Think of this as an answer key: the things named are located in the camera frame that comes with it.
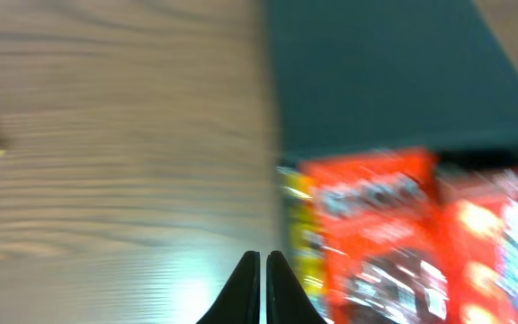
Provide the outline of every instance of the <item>wood grain surface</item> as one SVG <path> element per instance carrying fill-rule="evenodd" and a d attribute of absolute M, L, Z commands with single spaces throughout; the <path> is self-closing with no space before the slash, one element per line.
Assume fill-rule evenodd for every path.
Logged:
<path fill-rule="evenodd" d="M 0 0 L 0 324 L 193 323 L 279 246 L 262 5 Z"/>

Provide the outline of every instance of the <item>open box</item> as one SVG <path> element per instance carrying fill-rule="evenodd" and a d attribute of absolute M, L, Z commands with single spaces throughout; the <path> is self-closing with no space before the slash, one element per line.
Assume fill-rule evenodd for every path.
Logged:
<path fill-rule="evenodd" d="M 304 163 L 420 147 L 468 169 L 518 165 L 518 74 L 469 0 L 271 0 L 267 25 L 299 277 L 320 266 L 291 248 L 293 222 L 317 226 L 298 204 Z"/>

